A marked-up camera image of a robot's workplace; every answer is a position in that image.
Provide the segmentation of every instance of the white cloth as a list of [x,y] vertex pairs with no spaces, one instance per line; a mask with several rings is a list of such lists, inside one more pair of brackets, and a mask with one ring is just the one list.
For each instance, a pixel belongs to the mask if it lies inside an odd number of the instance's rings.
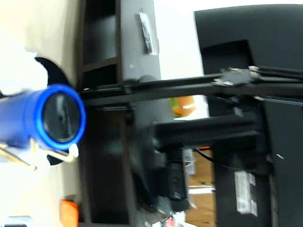
[[15,95],[47,87],[46,69],[9,34],[0,31],[0,91]]
[[[10,96],[28,90],[47,87],[46,69],[35,60],[35,53],[26,52],[9,34],[0,31],[0,91]],[[6,148],[29,164],[35,162],[37,170],[11,163],[0,156],[0,226],[9,216],[20,195],[30,189],[50,169],[46,153],[42,150],[33,159],[28,149]]]

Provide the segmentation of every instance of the black clamp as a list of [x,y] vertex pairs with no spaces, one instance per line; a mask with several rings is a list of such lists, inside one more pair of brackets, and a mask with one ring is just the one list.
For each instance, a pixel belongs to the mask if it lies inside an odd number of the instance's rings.
[[221,77],[214,79],[213,84],[220,87],[237,87],[254,82],[256,79],[249,69],[229,68]]

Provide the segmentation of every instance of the black pole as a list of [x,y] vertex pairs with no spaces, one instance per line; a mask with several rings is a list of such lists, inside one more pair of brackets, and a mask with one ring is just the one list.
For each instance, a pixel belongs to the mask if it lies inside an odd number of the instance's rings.
[[193,121],[173,121],[154,125],[156,148],[168,146],[198,148],[212,146],[222,140],[234,141],[239,138],[259,135],[255,115],[245,114],[211,117]]

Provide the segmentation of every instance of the screw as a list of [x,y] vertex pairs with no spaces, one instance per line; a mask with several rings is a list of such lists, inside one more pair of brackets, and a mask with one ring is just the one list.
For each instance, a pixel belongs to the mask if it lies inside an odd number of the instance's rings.
[[251,71],[250,72],[250,77],[253,78],[253,79],[259,79],[260,74],[258,74],[257,72]]
[[213,82],[213,84],[218,85],[218,86],[222,86],[223,85],[222,81],[221,82]]
[[231,71],[234,73],[240,73],[242,70],[240,70],[238,68],[231,68]]
[[264,98],[262,98],[260,96],[254,96],[254,99],[259,100],[259,101],[264,101]]
[[226,86],[233,86],[233,83],[230,81],[224,81],[223,84]]
[[259,71],[259,68],[257,66],[248,66],[248,69],[250,71],[255,71],[255,72],[258,72]]

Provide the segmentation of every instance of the metal bracket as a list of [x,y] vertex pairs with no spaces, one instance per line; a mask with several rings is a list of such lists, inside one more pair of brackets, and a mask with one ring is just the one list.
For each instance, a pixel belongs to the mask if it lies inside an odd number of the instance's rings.
[[250,70],[229,68],[221,77],[214,79],[213,84],[220,87],[236,87],[249,84],[254,80],[250,75]]
[[[39,148],[39,145],[33,138],[29,139],[29,143],[30,143],[30,150],[32,152],[33,160],[34,160],[31,164],[27,163],[26,161],[20,159],[18,156],[9,152],[6,149],[8,147],[7,144],[0,144],[0,155],[4,156],[8,161],[23,165],[34,171],[37,169],[35,157],[37,152],[40,152],[41,149]],[[42,151],[44,151],[46,154],[50,156],[53,156],[65,162],[72,162],[79,156],[79,150],[76,144],[71,145],[68,153],[61,150],[49,150],[49,149],[43,149]]]

